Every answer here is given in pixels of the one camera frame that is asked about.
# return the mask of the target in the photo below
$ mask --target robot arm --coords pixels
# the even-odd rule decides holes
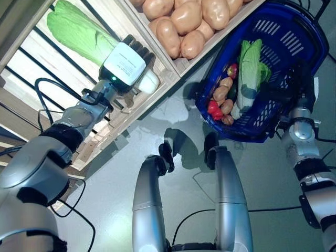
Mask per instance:
[[[63,170],[93,126],[113,110],[112,100],[131,90],[154,55],[132,36],[119,43],[93,90],[40,136],[25,144],[0,174],[0,251],[66,251],[47,206],[68,188]]]
[[[325,251],[336,251],[336,176],[325,165],[315,144],[314,120],[311,112],[315,97],[309,78],[307,89],[300,95],[296,107],[289,113],[287,129],[282,137],[287,160],[293,167],[303,194],[302,211],[308,224],[322,229]]]

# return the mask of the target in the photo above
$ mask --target silver metal tube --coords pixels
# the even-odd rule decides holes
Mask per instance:
[[[216,248],[252,252],[249,215],[236,165],[226,147],[217,146],[210,151],[216,152]]]
[[[159,190],[160,158],[148,157],[139,171],[133,201],[133,252],[164,252],[167,248]]]

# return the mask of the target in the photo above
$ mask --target blue basket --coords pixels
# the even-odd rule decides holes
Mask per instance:
[[[251,109],[226,126],[207,113],[207,104],[220,80],[227,77],[227,68],[237,62],[243,40],[262,40],[260,61],[272,71],[267,85],[286,89],[287,72],[298,60],[309,63],[314,75],[325,59],[329,45],[317,21],[294,3],[266,2],[246,18],[226,40],[196,99],[196,106],[206,122],[221,136],[242,142],[264,142],[273,137],[286,104],[256,97]]]

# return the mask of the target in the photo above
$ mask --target potato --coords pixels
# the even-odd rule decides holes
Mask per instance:
[[[202,22],[202,9],[198,2],[186,2],[172,14],[178,34],[185,35],[196,29]]]
[[[201,4],[202,0],[175,0],[175,4],[174,7],[175,9],[179,8],[182,4],[184,4],[185,2],[189,2],[189,1],[193,1],[193,2],[199,2]]]
[[[168,55],[176,59],[180,54],[181,42],[173,22],[168,19],[159,21],[156,26],[156,35]]]
[[[161,21],[161,20],[164,20],[164,19],[170,20],[170,17],[167,17],[167,16],[159,17],[159,18],[151,21],[148,24],[148,27],[150,28],[150,30],[152,30],[152,32],[154,33],[155,36],[156,36],[156,26],[157,26],[158,22]]]
[[[233,119],[231,115],[225,114],[222,118],[222,122],[225,125],[231,126],[235,122],[235,120]]]
[[[215,101],[221,101],[223,99],[225,99],[227,93],[229,92],[229,89],[225,86],[220,86],[218,88],[216,88],[214,94],[213,94],[213,98]]]
[[[181,43],[181,53],[186,59],[195,58],[202,50],[205,38],[199,30],[188,33]]]
[[[220,110],[223,114],[230,114],[232,107],[233,107],[233,101],[231,99],[227,99],[220,107],[221,108]]]
[[[215,33],[215,30],[203,19],[201,25],[196,30],[199,30],[203,34],[205,41],[208,41]]]
[[[202,0],[203,19],[215,30],[224,29],[230,20],[226,0]]]
[[[174,0],[145,0],[142,10],[149,20],[167,15],[174,6]]]
[[[145,0],[130,0],[134,7],[139,7],[145,2]]]
[[[219,86],[225,86],[230,90],[230,88],[232,87],[232,84],[233,84],[233,79],[231,77],[226,77],[220,81]]]
[[[230,9],[230,18],[233,18],[238,13],[239,9],[243,5],[243,0],[227,0],[227,4]]]

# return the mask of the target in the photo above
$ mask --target gray floor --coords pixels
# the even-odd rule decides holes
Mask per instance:
[[[336,1],[332,1],[321,18],[329,39],[330,53],[336,56]],[[142,120],[90,164],[87,189],[77,209],[97,230],[92,251],[132,250],[132,200],[141,163],[149,154],[158,154],[164,135],[185,135],[175,158],[175,171],[160,178],[166,236],[172,241],[178,223],[188,214],[213,208],[214,173],[203,164],[203,141],[210,128],[202,120],[190,94],[211,64],[203,64],[185,83],[175,88],[154,106]],[[336,137],[335,84],[336,65],[327,58],[316,74],[320,80],[320,98],[314,117],[322,121],[320,136]],[[245,190],[249,209],[298,205],[299,184],[277,138],[264,144],[246,144],[222,140],[232,152]],[[335,144],[318,143],[324,155]],[[325,160],[336,165],[336,152]],[[69,198],[73,204],[81,187]],[[300,210],[250,215],[255,251],[322,251],[320,231],[306,223]],[[214,213],[200,213],[180,229],[177,243],[213,242]],[[61,238],[69,251],[86,251],[92,231],[76,214],[58,219]]]

